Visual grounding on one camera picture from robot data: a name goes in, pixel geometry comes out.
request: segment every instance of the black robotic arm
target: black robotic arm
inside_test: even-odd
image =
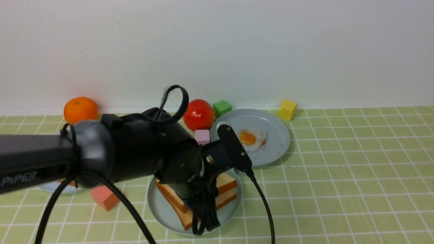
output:
[[[171,116],[163,106],[175,88],[182,90],[183,101]],[[137,211],[113,185],[154,175],[162,184],[169,184],[193,211],[195,235],[202,235],[205,229],[211,231],[220,226],[215,206],[217,176],[236,168],[246,172],[254,183],[256,180],[252,163],[230,126],[221,125],[217,130],[220,140],[201,146],[177,123],[187,105],[185,89],[171,86],[160,108],[143,113],[122,117],[104,114],[100,121],[65,124],[60,135],[0,135],[0,195],[66,178],[53,193],[41,219],[35,240],[41,243],[49,214],[69,182],[76,180],[83,188],[104,184],[130,210],[148,241],[155,243]],[[271,213],[263,200],[274,243]]]

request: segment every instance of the tomato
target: tomato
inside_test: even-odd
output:
[[[213,107],[202,99],[195,99],[187,106],[184,123],[192,131],[209,130],[216,119]]]

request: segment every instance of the bread slice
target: bread slice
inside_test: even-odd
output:
[[[160,190],[160,192],[163,194],[164,198],[175,210],[176,214],[179,217],[179,220],[181,221],[182,226],[184,227],[184,230],[190,229],[193,224],[193,212],[184,205],[184,202],[168,185],[160,184],[159,180],[156,180],[155,184],[157,185],[157,188]],[[223,173],[217,177],[217,189],[219,191],[219,195],[216,198],[217,210],[237,198],[237,193],[233,190],[235,187],[237,187],[237,180],[234,179],[232,176]]]
[[[179,217],[179,220],[181,221],[182,227],[184,227],[184,230],[190,229],[191,226],[193,225],[193,212],[191,210],[187,210],[186,213],[183,213],[168,196],[166,196],[164,193],[162,194],[164,198],[170,203],[170,205],[175,210],[176,214]],[[219,195],[216,198],[216,209],[219,210],[220,208],[226,206],[226,204],[230,203],[236,198],[237,198],[237,193],[234,190],[228,190],[227,192]]]
[[[166,184],[162,185],[159,182],[160,182],[159,180],[155,181],[160,192],[163,195],[168,196],[171,199],[172,203],[182,213],[187,213],[188,208],[184,205],[184,202],[176,195],[175,191],[172,188],[170,188],[168,185],[166,185]],[[219,195],[221,195],[222,193],[225,193],[228,190],[236,188],[237,187],[237,180],[234,177],[232,177],[226,173],[222,173],[217,177],[216,186],[217,186]]]
[[[71,185],[71,186],[73,186],[73,187],[78,187],[78,186],[76,185],[76,182],[75,182],[75,181],[71,181],[71,182],[69,183],[69,185]]]

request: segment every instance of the plate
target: plate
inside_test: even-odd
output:
[[[267,165],[278,160],[288,150],[289,130],[276,116],[257,109],[236,109],[220,116],[210,131],[211,141],[219,139],[217,127],[231,126],[238,135],[241,129],[259,129],[267,132],[265,145],[256,152],[248,152],[252,166]]]
[[[45,190],[45,191],[53,193],[59,185],[60,185],[60,182],[56,182],[55,181],[55,182],[51,182],[51,183],[48,183],[48,184],[40,185],[38,187],[40,189],[42,189],[42,190]],[[65,187],[65,189],[63,189],[62,194],[65,194],[65,193],[67,193],[67,194],[68,193],[74,193],[74,192],[81,191],[81,190],[82,190],[81,187],[75,188],[74,186],[67,185]]]
[[[240,177],[235,173],[233,169],[226,171],[226,173],[237,180],[237,187],[233,190],[237,193],[237,198],[221,209],[217,210],[217,217],[220,221],[220,227],[213,229],[212,231],[205,230],[203,235],[212,233],[222,228],[229,220],[237,213],[238,208],[241,205],[241,199],[243,197],[243,187],[241,185]],[[163,194],[158,190],[155,184],[156,178],[153,177],[148,186],[147,199],[149,209],[151,210],[154,218],[160,222],[168,230],[182,234],[182,235],[193,235],[192,228],[184,230],[178,215],[172,206],[164,198]]]

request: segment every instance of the green cube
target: green cube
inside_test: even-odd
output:
[[[225,100],[221,100],[213,105],[214,112],[216,113],[216,118],[222,116],[223,114],[232,111],[232,106]]]

